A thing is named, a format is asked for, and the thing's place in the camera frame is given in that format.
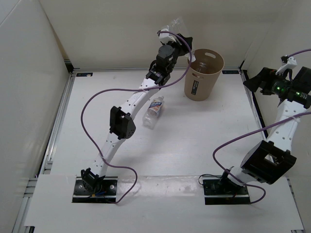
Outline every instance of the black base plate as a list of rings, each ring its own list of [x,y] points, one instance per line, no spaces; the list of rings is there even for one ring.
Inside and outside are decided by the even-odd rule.
[[[223,189],[214,188],[219,180],[214,178],[203,180],[205,205],[242,205],[250,203],[247,187],[241,187],[234,196],[229,190],[225,192]]]
[[[72,202],[74,203],[110,203],[116,201],[118,180],[111,180],[110,178],[103,180],[103,185],[98,196],[92,196],[84,187],[81,177],[77,177],[76,184],[74,186]]]

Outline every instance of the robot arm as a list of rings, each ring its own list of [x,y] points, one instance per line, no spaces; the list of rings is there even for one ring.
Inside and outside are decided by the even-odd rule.
[[[140,89],[148,88],[148,87],[159,87],[158,84],[155,84],[155,82],[151,79],[144,79],[142,84],[140,85]],[[135,119],[136,114],[138,111],[142,108],[142,106],[150,99],[151,96],[153,96],[155,93],[157,93],[159,89],[152,89],[145,92],[135,92],[125,103],[123,103],[119,108],[114,107],[111,109],[111,117],[114,119],[118,119],[118,117],[121,117],[124,119],[124,117],[127,117],[130,119],[129,128],[125,134],[125,138],[123,138],[123,135],[118,136],[116,133],[117,131],[121,131],[122,129],[117,129],[117,126],[115,122],[113,124],[115,125],[115,129],[110,128],[110,132],[108,133],[107,139],[104,143],[104,146],[102,147],[102,153],[104,155],[104,159],[110,163],[113,156],[117,152],[118,148],[121,146],[121,144],[129,137],[133,135],[135,132],[135,125],[133,123],[133,120]],[[102,157],[100,154],[96,157],[94,163],[91,166],[91,170],[94,174],[98,174],[99,177],[104,177],[106,175],[107,171],[107,165],[104,163]]]
[[[181,34],[177,35],[184,39],[190,49],[192,48],[192,37],[186,38]],[[158,50],[156,60],[151,63],[149,72],[139,87],[142,91],[135,92],[120,107],[114,106],[111,108],[110,129],[104,146],[101,148],[103,157],[99,154],[91,167],[81,170],[83,186],[90,193],[96,193],[96,190],[101,188],[107,171],[106,163],[110,163],[121,144],[134,134],[136,130],[134,118],[137,112],[170,79],[170,73],[173,71],[177,58],[189,52],[185,44],[168,33],[160,33],[159,37],[162,46]]]
[[[292,58],[288,58],[288,63],[293,61]],[[260,92],[264,95],[278,95],[280,104],[275,122],[304,113],[311,106],[311,96],[308,95],[311,91],[311,69],[302,67],[294,80],[288,81],[283,75],[288,67],[288,65],[282,66],[278,71],[263,68],[256,77],[243,83],[253,92],[260,87],[262,88]],[[230,173],[243,183],[258,181],[273,184],[296,162],[296,158],[291,155],[291,150],[292,139],[299,121],[299,118],[293,118],[291,121],[273,127],[267,139],[252,148],[240,167],[232,167]],[[267,155],[270,155],[273,160],[270,161]],[[230,186],[232,189],[243,186],[226,172],[221,182],[226,184],[227,189]]]

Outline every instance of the white table surface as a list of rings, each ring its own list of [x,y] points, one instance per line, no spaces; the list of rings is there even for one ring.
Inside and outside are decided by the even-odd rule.
[[[170,82],[183,73],[176,70]],[[76,77],[66,111],[51,174],[80,174],[93,163],[98,151],[85,135],[80,113],[96,92],[115,87],[138,88],[146,71],[93,73]],[[239,74],[221,75],[206,101],[188,99],[184,80],[161,89],[154,97],[164,96],[163,112],[153,130],[142,125],[150,102],[135,118],[134,135],[116,153],[112,164],[133,166],[139,175],[222,174],[212,159],[213,150],[222,143],[258,129]],[[132,93],[114,91],[96,97],[85,111],[85,126],[102,147],[109,130],[112,106],[120,106]],[[261,140],[260,134],[229,145],[218,152],[226,167],[239,166],[243,157]],[[132,175],[125,169],[109,168],[107,175]]]
[[[176,80],[182,70],[175,70]],[[222,174],[212,159],[222,143],[257,129],[240,75],[220,75],[206,101],[189,100],[181,81],[161,89],[165,109],[153,130],[135,118],[137,130],[118,150],[112,164],[132,166],[138,184],[120,205],[71,203],[75,175],[88,168],[97,156],[84,134],[80,113],[96,92],[113,87],[137,88],[146,71],[96,72],[76,77],[50,175],[41,175],[27,215],[26,225],[37,232],[291,232],[302,229],[286,178],[274,185],[261,184],[267,197],[255,205],[205,206],[197,175]],[[109,128],[109,111],[131,93],[110,92],[98,96],[85,113],[85,125],[100,146]],[[246,153],[261,140],[260,134],[220,150],[225,167],[238,166]],[[133,181],[125,169],[108,169],[117,175],[117,196]],[[250,189],[251,200],[262,194]]]

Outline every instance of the bucket handle hole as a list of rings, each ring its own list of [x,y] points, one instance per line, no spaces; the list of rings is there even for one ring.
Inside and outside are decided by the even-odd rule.
[[[216,58],[216,56],[212,53],[209,53],[209,52],[206,52],[205,53],[205,56],[209,56],[209,57],[212,57],[212,58]]]

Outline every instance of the plastic bottle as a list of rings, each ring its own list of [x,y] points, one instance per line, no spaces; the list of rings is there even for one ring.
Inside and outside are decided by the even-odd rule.
[[[163,101],[164,97],[160,96],[158,98],[155,98],[148,110],[146,111],[145,115],[142,118],[142,123],[144,126],[153,129],[155,127],[155,124],[157,122],[157,118],[160,115],[161,109],[163,107],[164,101]]]

